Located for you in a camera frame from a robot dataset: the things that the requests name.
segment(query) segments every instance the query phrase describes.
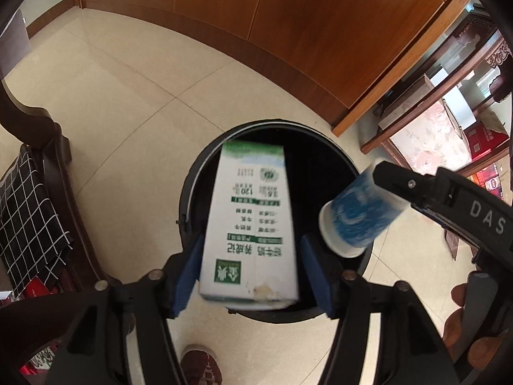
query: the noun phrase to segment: shoe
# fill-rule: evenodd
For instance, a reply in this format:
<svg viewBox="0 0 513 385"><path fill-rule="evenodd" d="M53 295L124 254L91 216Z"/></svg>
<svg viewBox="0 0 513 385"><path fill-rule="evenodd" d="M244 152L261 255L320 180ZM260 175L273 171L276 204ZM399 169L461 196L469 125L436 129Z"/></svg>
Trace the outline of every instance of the shoe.
<svg viewBox="0 0 513 385"><path fill-rule="evenodd" d="M221 385L223 377L214 353L203 346L187 346L181 356L181 369L188 385Z"/></svg>

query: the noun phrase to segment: trash can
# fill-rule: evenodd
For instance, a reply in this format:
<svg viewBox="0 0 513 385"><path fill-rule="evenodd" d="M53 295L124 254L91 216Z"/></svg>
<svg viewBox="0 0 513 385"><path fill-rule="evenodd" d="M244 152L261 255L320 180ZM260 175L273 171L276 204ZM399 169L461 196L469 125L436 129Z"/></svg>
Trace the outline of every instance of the trash can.
<svg viewBox="0 0 513 385"><path fill-rule="evenodd" d="M270 323L293 323L319 316L323 311L317 307L310 288L299 252L299 241L304 234L313 233L325 250L332 253L334 259L339 259L345 269L363 274L372 246L357 258L342 258L325 245L318 224L322 206L354 181L358 170L337 144L306 125L278 119L239 125L210 143L198 155L185 178L178 221L184 249L193 246L198 233L206 233L221 146L227 140L283 146L297 246L299 301L282 310L237 313Z"/></svg>

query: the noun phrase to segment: milk carton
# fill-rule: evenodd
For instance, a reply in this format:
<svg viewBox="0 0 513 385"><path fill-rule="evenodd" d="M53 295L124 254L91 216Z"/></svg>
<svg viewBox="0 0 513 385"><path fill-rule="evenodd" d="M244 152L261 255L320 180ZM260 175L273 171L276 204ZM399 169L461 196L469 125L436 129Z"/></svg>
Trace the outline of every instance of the milk carton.
<svg viewBox="0 0 513 385"><path fill-rule="evenodd" d="M281 146L227 141L215 178L199 293L236 310L298 300L296 248Z"/></svg>

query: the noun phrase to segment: black and white grid fabric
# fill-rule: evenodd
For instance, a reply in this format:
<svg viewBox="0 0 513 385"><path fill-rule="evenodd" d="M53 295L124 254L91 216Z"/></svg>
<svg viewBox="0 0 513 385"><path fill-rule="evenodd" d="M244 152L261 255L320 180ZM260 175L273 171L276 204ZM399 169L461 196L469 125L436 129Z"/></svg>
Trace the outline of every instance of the black and white grid fabric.
<svg viewBox="0 0 513 385"><path fill-rule="evenodd" d="M21 145L0 181L0 257L17 298L36 276L50 288L66 264L71 236L61 226L31 153Z"/></svg>

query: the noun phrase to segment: screw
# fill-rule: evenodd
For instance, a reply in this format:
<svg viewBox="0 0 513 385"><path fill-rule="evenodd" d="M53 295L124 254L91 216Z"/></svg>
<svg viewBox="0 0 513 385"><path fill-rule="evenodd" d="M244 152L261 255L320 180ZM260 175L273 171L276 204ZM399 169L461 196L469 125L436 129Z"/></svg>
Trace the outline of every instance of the screw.
<svg viewBox="0 0 513 385"><path fill-rule="evenodd" d="M94 284L94 289L96 289L97 291L105 291L108 286L109 283L105 279L102 279L96 282L96 284Z"/></svg>
<svg viewBox="0 0 513 385"><path fill-rule="evenodd" d="M148 274L148 278L151 279L152 281L158 281L163 276L164 276L164 273L162 272L161 269L151 270L150 273Z"/></svg>
<svg viewBox="0 0 513 385"><path fill-rule="evenodd" d="M401 291L401 292L406 292L406 291L409 291L410 289L410 284L408 282L405 282L405 281L398 281L396 283L396 288Z"/></svg>
<svg viewBox="0 0 513 385"><path fill-rule="evenodd" d="M357 274L354 270L347 269L342 272L342 277L346 281L354 281L357 278Z"/></svg>

